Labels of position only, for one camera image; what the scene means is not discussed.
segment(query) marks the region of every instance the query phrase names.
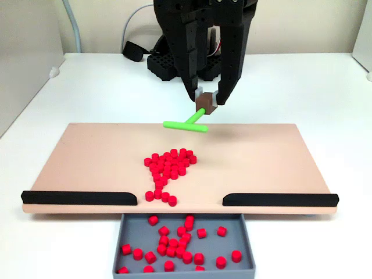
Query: black mount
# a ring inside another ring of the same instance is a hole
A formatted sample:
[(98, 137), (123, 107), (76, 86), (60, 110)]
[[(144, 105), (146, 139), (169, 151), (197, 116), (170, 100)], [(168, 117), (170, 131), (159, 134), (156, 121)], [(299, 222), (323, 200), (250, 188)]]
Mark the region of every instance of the black mount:
[[(217, 104), (224, 105), (241, 77), (256, 5), (257, 0), (154, 0), (156, 18), (171, 56), (166, 53), (151, 55), (148, 68), (164, 80), (179, 74), (194, 101), (198, 74), (206, 74), (208, 67), (219, 64), (221, 80)], [(220, 26), (221, 32), (219, 63), (207, 59), (206, 53), (208, 27), (213, 25)]]

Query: red peg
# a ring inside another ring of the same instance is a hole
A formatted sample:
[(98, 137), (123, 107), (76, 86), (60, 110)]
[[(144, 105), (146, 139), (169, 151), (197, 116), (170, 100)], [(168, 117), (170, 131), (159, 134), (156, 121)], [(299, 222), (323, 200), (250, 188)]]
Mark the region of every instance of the red peg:
[(165, 185), (167, 185), (168, 184), (168, 177), (166, 177), (166, 176), (162, 176), (161, 178), (160, 178), (160, 181), (163, 183), (163, 185), (165, 186)]
[(163, 244), (160, 244), (157, 248), (157, 252), (161, 255), (161, 256), (165, 256), (167, 254), (167, 247)]
[(196, 253), (194, 255), (194, 263), (197, 266), (201, 266), (202, 264), (204, 264), (204, 255), (202, 253)]
[(168, 237), (166, 235), (160, 237), (159, 245), (168, 246)]
[(158, 180), (157, 182), (155, 182), (155, 189), (159, 189), (159, 190), (162, 190), (163, 189), (163, 182)]
[(153, 192), (153, 197), (155, 199), (161, 199), (162, 198), (162, 190), (160, 189), (156, 189), (154, 192)]
[(198, 238), (205, 238), (207, 236), (207, 232), (205, 228), (200, 228), (197, 230)]
[(234, 263), (238, 263), (242, 260), (242, 253), (238, 250), (234, 250), (232, 253), (231, 253), (231, 260), (234, 262)]
[(129, 244), (123, 245), (121, 250), (123, 251), (123, 255), (129, 255), (132, 252), (132, 248)]
[(190, 160), (189, 159), (183, 159), (183, 164), (184, 164), (184, 167), (189, 167), (190, 166)]
[(196, 164), (198, 162), (198, 158), (195, 155), (190, 156), (190, 164)]
[(166, 177), (167, 179), (170, 179), (170, 171), (168, 171), (168, 170), (163, 171), (163, 177)]
[(175, 238), (170, 239), (169, 240), (169, 246), (176, 248), (178, 246), (178, 241)]
[(149, 222), (150, 225), (155, 226), (159, 222), (159, 218), (156, 217), (155, 215), (154, 216), (151, 216), (148, 219), (148, 222)]
[(192, 262), (192, 254), (190, 252), (185, 252), (183, 255), (183, 262), (185, 264), (190, 264)]
[(177, 170), (172, 170), (170, 172), (170, 179), (176, 180), (178, 178), (178, 171)]
[(154, 269), (152, 266), (145, 266), (144, 273), (151, 273), (154, 272)]
[(187, 215), (185, 218), (185, 222), (191, 222), (194, 223), (195, 217), (193, 215)]
[(168, 199), (169, 199), (169, 193), (168, 192), (162, 193), (162, 202), (168, 202)]
[(226, 267), (226, 259), (224, 257), (218, 257), (216, 260), (216, 266), (218, 269), (224, 269)]
[(128, 271), (128, 269), (125, 266), (123, 266), (121, 269), (119, 269), (117, 271), (117, 273), (118, 274), (124, 274), (124, 273), (129, 273), (129, 271)]
[(154, 262), (156, 262), (156, 256), (153, 252), (147, 252), (145, 254), (145, 260), (148, 262), (148, 264), (152, 264)]
[(168, 235), (169, 234), (169, 229), (166, 226), (163, 226), (159, 229), (159, 234), (160, 235)]
[(227, 229), (225, 227), (219, 227), (219, 229), (217, 230), (217, 235), (221, 237), (225, 237), (226, 233), (227, 233)]
[(185, 222), (186, 231), (192, 231), (194, 224), (192, 222)]
[(176, 256), (176, 249), (175, 249), (175, 247), (168, 247), (167, 248), (167, 256), (168, 257), (175, 257)]
[(184, 239), (184, 238), (181, 238), (180, 239), (180, 241), (178, 242), (178, 246), (179, 247), (183, 247), (184, 249), (186, 249), (187, 248), (187, 240), (186, 239)]
[(152, 202), (153, 201), (153, 192), (152, 191), (147, 191), (145, 194), (146, 201)]
[(160, 180), (161, 175), (160, 175), (159, 173), (155, 173), (155, 174), (152, 176), (152, 178), (153, 178), (153, 182), (157, 182), (157, 181)]
[(183, 235), (186, 233), (186, 228), (181, 226), (177, 229), (177, 235), (178, 237), (183, 237)]
[(187, 243), (190, 242), (191, 240), (191, 234), (189, 234), (188, 232), (185, 232), (182, 236), (183, 239), (185, 239), (187, 241)]
[(171, 272), (174, 271), (174, 263), (171, 260), (167, 260), (164, 264), (164, 271)]
[(149, 165), (149, 167), (150, 167), (150, 171), (151, 171), (151, 169), (153, 169), (154, 167), (156, 167), (158, 164), (155, 164), (155, 163), (151, 163), (150, 165)]
[(170, 206), (176, 206), (176, 204), (177, 204), (177, 198), (175, 196), (169, 196), (169, 198), (168, 198), (168, 204)]
[(177, 258), (182, 259), (184, 253), (185, 253), (185, 248), (183, 248), (183, 247), (178, 247), (178, 248), (176, 249), (176, 256), (177, 256)]
[(146, 158), (146, 159), (144, 160), (144, 162), (145, 162), (145, 167), (149, 167), (150, 164), (152, 163), (152, 160), (151, 160), (150, 158)]
[(186, 175), (186, 168), (185, 168), (185, 167), (179, 167), (179, 168), (178, 168), (178, 174), (179, 174), (180, 176), (184, 176), (184, 175)]
[(194, 155), (194, 153), (192, 150), (187, 150), (186, 155), (187, 155), (187, 158), (189, 158), (190, 156)]
[(144, 256), (142, 250), (140, 248), (135, 248), (133, 250), (133, 259), (134, 260), (142, 260), (142, 257)]

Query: gray cable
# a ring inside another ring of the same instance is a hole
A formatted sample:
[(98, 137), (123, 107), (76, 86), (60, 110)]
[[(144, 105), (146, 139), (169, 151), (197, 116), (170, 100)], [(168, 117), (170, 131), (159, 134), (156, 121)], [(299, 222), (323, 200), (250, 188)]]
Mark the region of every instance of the gray cable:
[(74, 17), (74, 13), (72, 12), (69, 0), (62, 0), (66, 12), (69, 16), (69, 19), (71, 21), (72, 29), (74, 30), (74, 36), (75, 36), (75, 44), (76, 44), (76, 51), (78, 53), (81, 53), (81, 41), (80, 41), (80, 32), (79, 32), (79, 27), (76, 23), (76, 19)]
[(144, 5), (144, 6), (141, 6), (141, 7), (139, 7), (137, 10), (135, 10), (130, 16), (129, 16), (129, 18), (127, 19), (127, 22), (125, 23), (125, 25), (124, 25), (124, 30), (123, 30), (123, 36), (122, 36), (122, 38), (121, 38), (121, 51), (123, 51), (123, 49), (124, 49), (124, 37), (125, 37), (125, 35), (126, 35), (126, 30), (127, 30), (127, 26), (128, 26), (128, 23), (129, 23), (129, 21), (131, 20), (131, 18), (135, 15), (135, 13), (137, 13), (139, 10), (141, 10), (141, 9), (143, 9), (143, 8), (145, 8), (145, 7), (150, 7), (150, 6), (153, 6), (153, 4), (146, 4), (146, 5)]

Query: white wall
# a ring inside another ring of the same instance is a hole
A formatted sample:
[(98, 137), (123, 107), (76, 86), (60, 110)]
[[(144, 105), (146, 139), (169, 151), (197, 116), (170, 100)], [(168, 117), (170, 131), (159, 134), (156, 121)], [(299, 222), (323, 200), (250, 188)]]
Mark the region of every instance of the white wall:
[[(56, 6), (65, 52), (74, 52), (73, 32)], [(123, 24), (152, 0), (70, 0), (84, 52), (120, 52)], [(367, 0), (259, 0), (247, 53), (352, 52)], [(127, 38), (150, 49), (161, 35), (152, 8), (138, 12)]]
[(50, 0), (0, 0), (0, 137), (62, 62)]

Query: black rubber edge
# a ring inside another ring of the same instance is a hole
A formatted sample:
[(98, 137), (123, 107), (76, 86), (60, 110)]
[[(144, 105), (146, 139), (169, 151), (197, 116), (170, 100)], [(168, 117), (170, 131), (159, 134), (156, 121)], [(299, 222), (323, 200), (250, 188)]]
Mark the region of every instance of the black rubber edge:
[(223, 206), (309, 206), (336, 207), (337, 194), (232, 193), (223, 198)]
[(137, 205), (129, 192), (23, 191), (25, 205)]

